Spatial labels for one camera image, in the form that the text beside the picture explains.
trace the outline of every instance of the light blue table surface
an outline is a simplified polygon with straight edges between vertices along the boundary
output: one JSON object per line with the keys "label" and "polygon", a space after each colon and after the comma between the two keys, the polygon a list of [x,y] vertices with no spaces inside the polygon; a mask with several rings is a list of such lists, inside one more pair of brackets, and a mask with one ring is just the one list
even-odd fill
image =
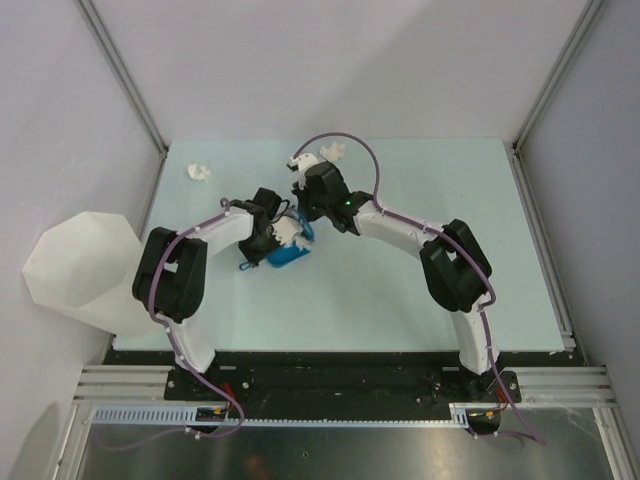
{"label": "light blue table surface", "polygon": [[[351,141],[337,163],[351,190],[372,191],[374,170]],[[184,229],[220,211],[220,197],[252,198],[258,187],[290,194],[285,163],[301,142],[172,144],[148,223]],[[308,149],[318,153],[321,141]],[[467,222],[493,266],[495,342],[508,351],[563,349],[533,241],[497,139],[378,139],[380,198],[433,222]],[[207,182],[187,166],[210,168]],[[314,224],[310,255],[282,268],[241,272],[232,246],[210,260],[201,305],[216,349],[251,351],[442,351],[458,347],[449,314],[430,297],[420,263],[373,239]],[[119,336],[117,350],[169,350],[163,332]]]}

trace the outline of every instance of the white plastic container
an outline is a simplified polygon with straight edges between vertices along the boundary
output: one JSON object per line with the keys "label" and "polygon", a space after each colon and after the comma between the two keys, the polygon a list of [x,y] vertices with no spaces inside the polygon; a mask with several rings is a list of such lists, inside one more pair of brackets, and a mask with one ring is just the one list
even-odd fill
{"label": "white plastic container", "polygon": [[83,212],[42,234],[22,273],[33,301],[117,335],[161,328],[131,294],[142,246],[122,215]]}

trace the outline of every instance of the white wall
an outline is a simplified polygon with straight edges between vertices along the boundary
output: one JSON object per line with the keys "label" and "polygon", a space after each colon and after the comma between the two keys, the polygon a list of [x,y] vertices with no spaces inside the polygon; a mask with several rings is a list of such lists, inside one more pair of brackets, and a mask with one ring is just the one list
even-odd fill
{"label": "white wall", "polygon": [[640,2],[612,1],[524,149],[587,353],[640,450]]}
{"label": "white wall", "polygon": [[22,265],[83,210],[137,227],[158,156],[71,0],[0,2],[0,68],[0,478],[33,480],[105,334],[35,306]]}
{"label": "white wall", "polygon": [[586,0],[96,0],[168,140],[512,140]]}

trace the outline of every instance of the blue object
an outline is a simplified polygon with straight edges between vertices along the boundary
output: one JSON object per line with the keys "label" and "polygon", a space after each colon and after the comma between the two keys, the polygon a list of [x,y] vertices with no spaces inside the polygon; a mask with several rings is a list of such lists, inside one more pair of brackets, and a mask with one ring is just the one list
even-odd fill
{"label": "blue object", "polygon": [[[309,242],[313,242],[315,239],[315,235],[313,233],[313,229],[311,228],[311,224],[307,222],[307,219],[304,217],[304,215],[298,211],[294,211],[288,216],[300,223],[303,236],[307,240],[309,240]],[[286,264],[291,263],[297,258],[303,257],[310,252],[311,251],[307,248],[303,248],[302,250],[300,250],[295,245],[291,245],[290,247],[280,247],[278,250],[267,256],[267,261],[274,268],[282,268]]]}

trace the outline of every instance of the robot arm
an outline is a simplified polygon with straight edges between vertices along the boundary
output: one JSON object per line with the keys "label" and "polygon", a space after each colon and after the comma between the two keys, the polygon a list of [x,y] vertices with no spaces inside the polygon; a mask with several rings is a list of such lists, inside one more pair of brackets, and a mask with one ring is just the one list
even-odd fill
{"label": "robot arm", "polygon": [[[168,329],[169,339],[179,352],[178,362],[188,362],[205,372],[215,356],[197,310],[204,299],[207,260],[237,244],[252,264],[258,264],[291,238],[279,234],[274,222],[281,198],[261,188],[252,200],[233,200],[217,222],[182,239],[163,265],[156,289],[155,315]],[[168,245],[177,232],[158,227],[151,231],[133,283],[133,296],[149,309],[153,276]]]}
{"label": "robot arm", "polygon": [[[478,313],[486,293],[484,283],[464,258],[433,233],[443,232],[455,239],[489,276],[491,266],[469,227],[460,220],[434,225],[391,215],[391,212],[386,215],[376,207],[372,195],[350,192],[333,163],[320,162],[308,153],[292,159],[289,168],[299,172],[293,193],[308,221],[326,216],[342,233],[377,238],[420,260],[429,293],[452,313],[462,365],[478,375],[489,370],[485,333]],[[220,221],[196,229],[171,252],[167,264],[162,266],[154,309],[155,316],[168,329],[179,355],[178,362],[186,361],[204,372],[215,356],[197,315],[205,294],[207,259],[237,243],[247,260],[257,265],[270,253],[289,244],[297,234],[290,225],[291,220],[281,216],[274,221],[281,202],[275,192],[264,188],[259,189],[252,200],[234,200]],[[159,227],[150,233],[145,245],[133,296],[147,309],[153,276],[176,235],[175,231]],[[495,347],[493,356],[498,356]]]}
{"label": "robot arm", "polygon": [[[454,256],[455,250],[431,233],[443,232],[454,239],[489,276],[491,266],[469,227],[460,220],[435,225],[404,215],[385,215],[376,208],[372,195],[350,192],[333,163],[318,161],[309,153],[292,159],[288,166],[299,173],[293,193],[310,221],[326,216],[340,232],[376,238],[420,260],[429,293],[451,312],[461,364],[478,375],[489,370],[484,326],[478,312],[486,300],[485,285],[464,258]],[[498,350],[492,349],[497,358]]]}

